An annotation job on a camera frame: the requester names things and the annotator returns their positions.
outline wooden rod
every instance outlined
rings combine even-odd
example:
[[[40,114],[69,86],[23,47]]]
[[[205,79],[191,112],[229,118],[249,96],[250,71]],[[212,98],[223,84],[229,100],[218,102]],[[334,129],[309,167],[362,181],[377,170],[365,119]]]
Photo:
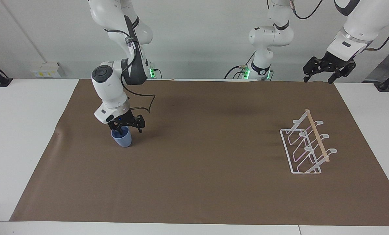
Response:
[[[324,148],[324,145],[321,140],[321,136],[319,135],[318,130],[316,129],[315,121],[313,120],[312,115],[310,114],[310,110],[306,109],[307,117],[309,119],[310,125],[312,126],[313,132],[315,133],[316,140],[318,141],[319,147],[321,148],[322,155],[326,162],[329,162],[329,156],[326,153],[326,149]]]

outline blue cup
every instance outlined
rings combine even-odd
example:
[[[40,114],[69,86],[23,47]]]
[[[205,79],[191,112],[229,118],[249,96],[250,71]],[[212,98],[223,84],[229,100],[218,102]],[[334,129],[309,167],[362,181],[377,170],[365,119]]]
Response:
[[[127,126],[122,127],[122,135],[116,130],[113,130],[111,135],[113,139],[124,148],[127,148],[132,144],[132,135],[130,135],[129,128]]]

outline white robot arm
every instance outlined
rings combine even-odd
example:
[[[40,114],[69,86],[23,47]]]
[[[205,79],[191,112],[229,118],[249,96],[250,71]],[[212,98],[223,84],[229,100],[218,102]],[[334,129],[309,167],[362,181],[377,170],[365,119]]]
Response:
[[[140,85],[150,76],[151,63],[140,45],[152,41],[152,31],[139,20],[131,0],[89,0],[89,3],[93,20],[127,55],[120,61],[103,62],[93,71],[92,82],[102,99],[95,116],[112,130],[133,126],[142,132],[145,121],[142,116],[133,116],[123,82]]]
[[[303,67],[305,82],[324,71],[334,72],[331,84],[339,77],[347,77],[356,67],[353,60],[365,51],[380,31],[389,25],[389,0],[335,0],[336,8],[348,17],[322,59],[312,57]]]
[[[293,40],[294,33],[290,25],[290,1],[271,0],[268,17],[272,26],[256,27],[249,33],[249,41],[255,48],[255,57],[248,63],[250,78],[264,80],[269,73],[273,52],[271,46],[287,46]]]

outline brown paper mat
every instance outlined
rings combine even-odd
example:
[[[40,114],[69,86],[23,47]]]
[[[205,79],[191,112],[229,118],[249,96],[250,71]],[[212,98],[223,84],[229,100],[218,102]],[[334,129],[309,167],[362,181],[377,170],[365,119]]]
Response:
[[[140,112],[143,134],[132,130],[123,149],[93,116],[101,101],[91,81],[79,81],[11,221],[389,226],[389,181],[335,86],[130,89],[157,99],[152,114]],[[131,97],[133,106],[149,102]],[[339,151],[321,175],[291,174],[279,134],[305,108]]]

